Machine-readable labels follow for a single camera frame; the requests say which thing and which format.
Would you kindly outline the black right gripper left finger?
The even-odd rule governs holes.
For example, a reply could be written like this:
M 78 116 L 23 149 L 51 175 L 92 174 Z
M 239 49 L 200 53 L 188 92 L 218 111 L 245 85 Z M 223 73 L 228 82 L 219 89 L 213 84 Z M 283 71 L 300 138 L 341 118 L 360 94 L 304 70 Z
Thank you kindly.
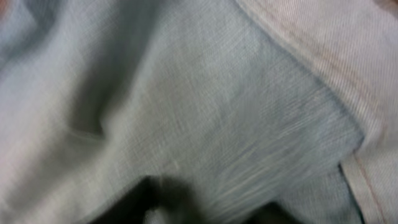
M 157 209 L 165 212 L 167 223 L 199 222 L 199 208 L 187 184 L 172 177 L 150 175 L 90 223 L 140 224 L 145 222 L 147 212 Z

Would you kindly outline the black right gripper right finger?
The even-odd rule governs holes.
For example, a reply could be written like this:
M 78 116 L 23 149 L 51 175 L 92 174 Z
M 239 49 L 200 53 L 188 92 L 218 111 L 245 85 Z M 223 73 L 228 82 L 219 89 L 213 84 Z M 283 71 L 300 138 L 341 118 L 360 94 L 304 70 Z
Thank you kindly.
M 257 209 L 245 224 L 302 224 L 275 202 Z

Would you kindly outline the light blue denim shorts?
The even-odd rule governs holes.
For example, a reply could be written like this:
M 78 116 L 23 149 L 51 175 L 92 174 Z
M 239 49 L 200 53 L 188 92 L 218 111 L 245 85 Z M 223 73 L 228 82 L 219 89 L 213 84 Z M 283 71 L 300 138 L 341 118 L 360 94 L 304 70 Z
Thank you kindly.
M 2 1 L 1 222 L 397 222 L 396 1 Z

